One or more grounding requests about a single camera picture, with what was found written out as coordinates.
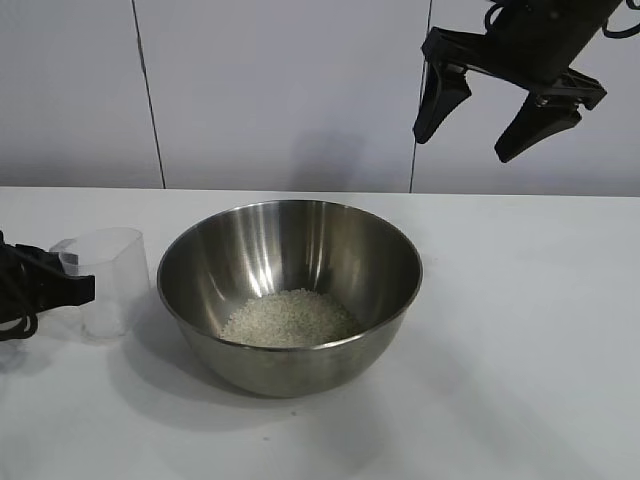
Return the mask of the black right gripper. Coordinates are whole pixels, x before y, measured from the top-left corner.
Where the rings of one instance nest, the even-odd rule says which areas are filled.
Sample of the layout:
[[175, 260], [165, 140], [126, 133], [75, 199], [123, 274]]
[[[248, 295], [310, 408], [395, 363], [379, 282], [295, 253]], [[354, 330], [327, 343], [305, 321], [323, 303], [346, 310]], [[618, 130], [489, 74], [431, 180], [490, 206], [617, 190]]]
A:
[[467, 70], [531, 92], [495, 144], [502, 163], [574, 128], [582, 119], [578, 103], [592, 110], [606, 95], [598, 81], [570, 65], [615, 11], [613, 1], [502, 1], [499, 9], [483, 34], [429, 31], [422, 46], [429, 65], [413, 126], [418, 144], [471, 96]]

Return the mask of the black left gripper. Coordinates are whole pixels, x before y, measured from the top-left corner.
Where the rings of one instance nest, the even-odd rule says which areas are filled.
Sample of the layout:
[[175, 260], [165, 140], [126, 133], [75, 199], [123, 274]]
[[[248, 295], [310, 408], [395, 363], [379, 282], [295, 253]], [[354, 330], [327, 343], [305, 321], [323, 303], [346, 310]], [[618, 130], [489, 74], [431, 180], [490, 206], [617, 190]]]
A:
[[67, 274], [59, 257], [39, 247], [1, 243], [1, 339], [35, 335], [38, 315], [95, 300], [95, 277]]

